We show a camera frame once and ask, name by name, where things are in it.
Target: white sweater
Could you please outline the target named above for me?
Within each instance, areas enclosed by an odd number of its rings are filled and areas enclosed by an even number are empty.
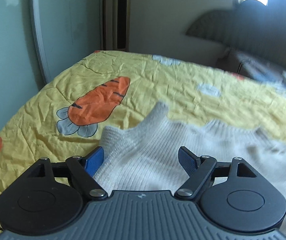
[[[196,127],[170,121],[167,112],[167,105],[158,102],[132,129],[104,128],[100,145],[105,160],[94,179],[108,194],[112,190],[174,193],[188,179],[178,162],[178,150],[186,146],[197,156],[210,155],[221,162],[244,158],[286,198],[286,144],[269,139],[261,128],[243,130],[218,120]],[[286,217],[281,231],[286,235]]]

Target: yellow bedsheet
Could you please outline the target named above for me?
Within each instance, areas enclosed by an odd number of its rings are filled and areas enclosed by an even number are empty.
[[[100,99],[108,104],[102,114],[108,118],[97,120],[97,130],[90,131],[95,133],[93,136],[84,137],[89,135],[88,131],[81,132],[81,136],[78,132],[64,135],[58,131],[57,122],[71,114],[57,113],[58,110],[73,103],[76,108],[86,107],[86,97],[85,102],[78,98],[96,87],[108,87],[112,84],[108,83],[110,80],[120,82],[119,77],[124,78],[125,90],[112,94],[115,100],[117,96],[123,100],[118,105]],[[126,78],[130,80],[128,89]],[[192,63],[101,51],[57,76],[2,129],[0,193],[41,156],[48,156],[52,162],[62,162],[73,155],[84,156],[98,145],[104,126],[134,127],[159,100],[169,105],[168,117],[173,120],[198,126],[212,119],[246,129],[262,126],[272,138],[286,142],[286,98],[272,87]],[[78,121],[80,125],[87,120]]]

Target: white garment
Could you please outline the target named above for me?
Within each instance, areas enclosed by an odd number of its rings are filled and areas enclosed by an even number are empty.
[[[243,130],[217,120],[196,127],[170,121],[167,112],[167,105],[158,102],[132,129],[104,128],[100,145],[105,160],[94,179],[108,194],[112,190],[174,193],[188,179],[178,162],[178,150],[185,146],[197,156],[210,155],[221,162],[244,158],[286,198],[286,144],[270,140],[261,128]],[[286,235],[286,217],[281,231]]]

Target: metal pin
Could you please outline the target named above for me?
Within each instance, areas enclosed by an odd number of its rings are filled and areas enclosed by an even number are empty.
[[[181,197],[189,197],[193,194],[193,191],[188,188],[181,188],[176,193]]]
[[[103,197],[106,192],[102,189],[93,189],[90,191],[90,196],[92,197]]]

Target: gray ribbed panel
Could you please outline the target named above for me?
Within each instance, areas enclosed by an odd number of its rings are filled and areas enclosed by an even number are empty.
[[[90,203],[64,230],[46,236],[20,236],[5,231],[0,240],[285,240],[278,231],[240,236],[216,228],[191,201],[169,191],[115,191],[113,197]]]

